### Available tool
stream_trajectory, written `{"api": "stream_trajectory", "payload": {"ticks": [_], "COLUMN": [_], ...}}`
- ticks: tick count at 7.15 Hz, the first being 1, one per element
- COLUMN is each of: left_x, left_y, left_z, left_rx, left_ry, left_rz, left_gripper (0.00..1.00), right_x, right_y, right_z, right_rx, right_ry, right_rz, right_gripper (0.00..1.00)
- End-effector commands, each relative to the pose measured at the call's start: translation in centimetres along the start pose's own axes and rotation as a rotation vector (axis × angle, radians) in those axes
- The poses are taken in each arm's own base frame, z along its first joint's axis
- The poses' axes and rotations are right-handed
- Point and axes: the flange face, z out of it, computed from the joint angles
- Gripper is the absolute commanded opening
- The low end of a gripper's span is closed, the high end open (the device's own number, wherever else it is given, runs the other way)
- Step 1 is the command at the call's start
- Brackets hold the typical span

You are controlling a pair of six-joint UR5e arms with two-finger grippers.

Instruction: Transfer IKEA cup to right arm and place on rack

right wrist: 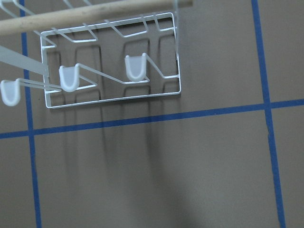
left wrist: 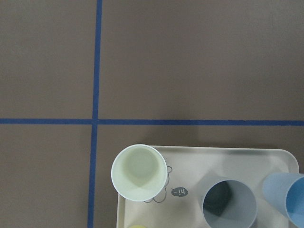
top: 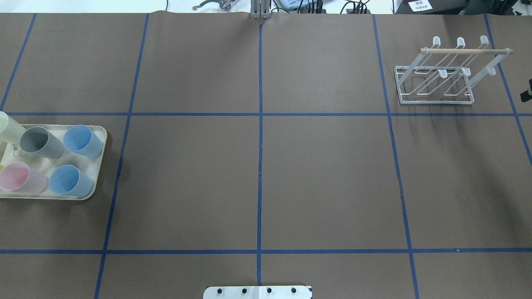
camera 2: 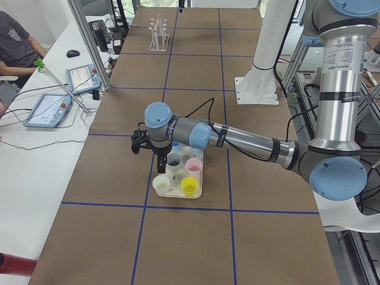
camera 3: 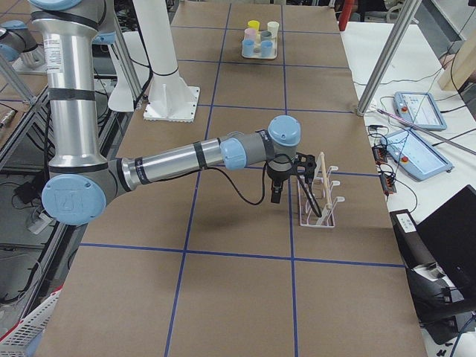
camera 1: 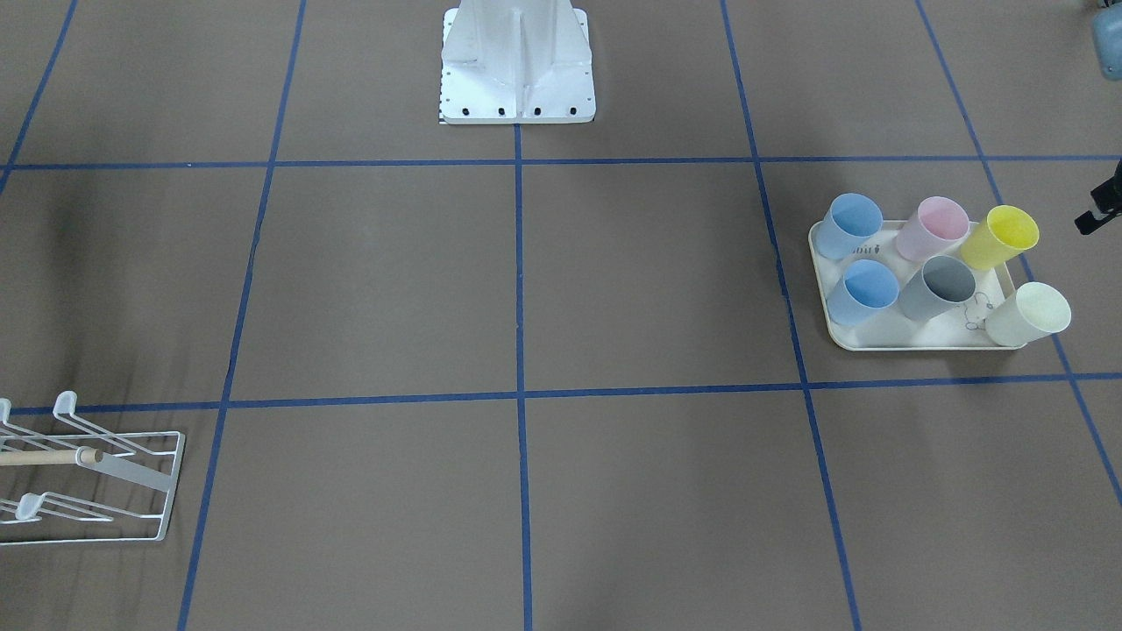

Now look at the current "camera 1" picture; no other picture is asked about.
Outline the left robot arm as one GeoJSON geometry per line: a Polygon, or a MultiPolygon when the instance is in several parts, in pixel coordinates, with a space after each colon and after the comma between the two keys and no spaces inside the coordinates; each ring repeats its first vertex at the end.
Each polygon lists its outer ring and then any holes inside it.
{"type": "MultiPolygon", "coordinates": [[[[1121,80],[1121,1],[1098,1],[1100,13],[1091,20],[1091,39],[1102,75],[1109,81],[1121,80]]],[[[1089,191],[1089,210],[1074,220],[1084,236],[1121,216],[1121,161],[1113,175],[1089,191]]]]}

